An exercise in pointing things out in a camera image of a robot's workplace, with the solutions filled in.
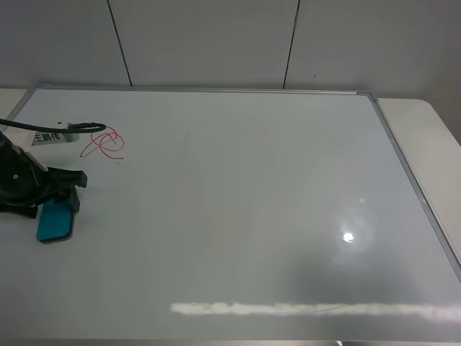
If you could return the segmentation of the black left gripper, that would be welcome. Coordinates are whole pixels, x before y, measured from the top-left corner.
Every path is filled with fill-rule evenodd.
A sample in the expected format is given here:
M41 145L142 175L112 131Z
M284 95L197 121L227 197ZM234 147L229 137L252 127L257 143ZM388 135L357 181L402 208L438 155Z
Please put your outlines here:
M54 201L79 212L77 188L87 186L83 171L42 168L30 154L1 135L1 213L35 219L38 207Z

